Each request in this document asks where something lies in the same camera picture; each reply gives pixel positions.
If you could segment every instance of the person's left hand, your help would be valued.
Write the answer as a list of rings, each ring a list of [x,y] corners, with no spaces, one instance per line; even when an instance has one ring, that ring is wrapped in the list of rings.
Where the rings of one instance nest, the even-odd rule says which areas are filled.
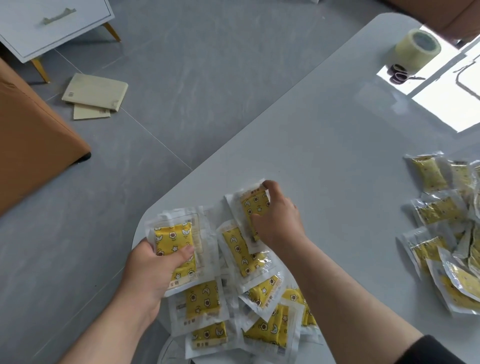
[[[194,248],[187,245],[177,252],[157,256],[146,238],[130,252],[120,286],[113,301],[121,301],[141,313],[150,325],[160,309],[160,300],[170,284],[175,268],[185,263]]]

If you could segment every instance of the scissors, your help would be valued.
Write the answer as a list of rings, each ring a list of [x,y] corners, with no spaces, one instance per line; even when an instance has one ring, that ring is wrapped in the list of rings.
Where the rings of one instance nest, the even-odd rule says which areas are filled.
[[[399,64],[392,65],[387,73],[392,76],[390,82],[396,85],[401,85],[407,80],[425,80],[424,77],[409,76],[405,67]]]

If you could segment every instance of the packing tape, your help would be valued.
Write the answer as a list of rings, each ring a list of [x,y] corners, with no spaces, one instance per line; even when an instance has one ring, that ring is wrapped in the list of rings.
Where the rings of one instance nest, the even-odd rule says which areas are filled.
[[[410,30],[395,46],[399,64],[409,73],[422,69],[442,50],[442,46],[433,35],[419,29]]]

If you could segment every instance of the hand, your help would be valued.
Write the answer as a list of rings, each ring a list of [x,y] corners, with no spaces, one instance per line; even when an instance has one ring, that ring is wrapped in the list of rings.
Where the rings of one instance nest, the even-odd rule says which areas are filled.
[[[263,216],[251,216],[260,239],[275,249],[280,243],[291,243],[304,237],[300,212],[289,198],[283,196],[280,185],[268,180],[263,185],[270,193],[270,208]]]
[[[142,323],[149,326],[158,314],[160,300],[168,288],[173,271],[185,263],[193,252],[193,246],[187,245],[173,254],[157,256],[146,238],[143,238],[127,258],[113,301],[132,307],[140,313]]]

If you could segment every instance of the white cabinet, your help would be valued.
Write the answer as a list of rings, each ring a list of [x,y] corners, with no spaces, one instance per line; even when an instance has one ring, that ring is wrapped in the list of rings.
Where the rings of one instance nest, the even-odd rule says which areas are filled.
[[[27,62],[113,18],[108,0],[1,0],[0,42]]]

